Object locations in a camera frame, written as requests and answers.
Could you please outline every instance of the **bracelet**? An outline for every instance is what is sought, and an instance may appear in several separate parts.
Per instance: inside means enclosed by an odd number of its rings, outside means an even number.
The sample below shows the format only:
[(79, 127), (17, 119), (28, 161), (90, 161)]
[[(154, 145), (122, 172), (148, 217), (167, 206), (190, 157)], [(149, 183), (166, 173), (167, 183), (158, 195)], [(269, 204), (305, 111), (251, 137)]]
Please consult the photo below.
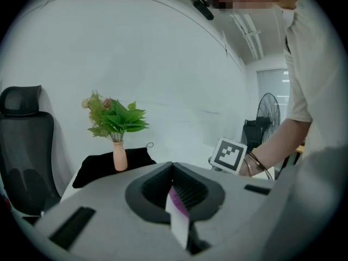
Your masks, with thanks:
[(247, 167), (248, 167), (249, 175), (250, 175), (250, 177), (252, 177), (250, 164), (246, 161), (246, 159), (244, 159), (244, 161), (245, 161), (245, 163), (246, 163), (246, 165), (247, 165)]
[(265, 171), (267, 178), (273, 180), (272, 175), (269, 173), (266, 167), (258, 160), (258, 158), (252, 152), (249, 152), (248, 155), (257, 164), (257, 166), (259, 166), (263, 171)]

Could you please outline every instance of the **white wall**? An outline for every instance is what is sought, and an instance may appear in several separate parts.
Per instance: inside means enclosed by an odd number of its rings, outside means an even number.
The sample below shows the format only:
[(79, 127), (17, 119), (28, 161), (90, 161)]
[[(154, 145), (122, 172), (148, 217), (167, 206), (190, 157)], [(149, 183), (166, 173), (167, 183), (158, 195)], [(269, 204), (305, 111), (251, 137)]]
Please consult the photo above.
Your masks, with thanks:
[(2, 88), (42, 85), (60, 193), (85, 157), (112, 150), (86, 130), (80, 104), (93, 89), (147, 110), (151, 129), (127, 134), (127, 148), (240, 140), (246, 79), (214, 34), (152, 0), (56, 0), (16, 22), (1, 47)]
[(248, 92), (248, 107), (247, 107), (247, 120), (255, 120), (259, 99), (259, 89), (257, 81), (257, 72), (276, 70), (276, 69), (287, 69), (284, 55), (274, 54), (267, 55), (264, 59), (252, 62), (246, 65), (246, 86)]

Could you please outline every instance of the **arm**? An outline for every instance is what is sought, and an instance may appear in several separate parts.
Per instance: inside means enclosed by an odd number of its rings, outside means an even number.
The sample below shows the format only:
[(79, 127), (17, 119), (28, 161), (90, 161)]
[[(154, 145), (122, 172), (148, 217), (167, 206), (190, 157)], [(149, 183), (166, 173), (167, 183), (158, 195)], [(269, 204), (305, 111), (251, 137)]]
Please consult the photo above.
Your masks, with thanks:
[[(293, 58), (287, 49), (284, 53), (290, 79), (287, 119), (269, 140), (253, 151), (254, 155), (267, 169), (281, 162), (301, 145), (312, 123), (312, 117), (307, 110), (307, 101), (295, 76)], [(249, 156), (246, 156), (246, 160), (251, 166), (252, 175), (262, 172)], [(242, 176), (249, 175), (245, 162), (243, 162), (239, 173)]]

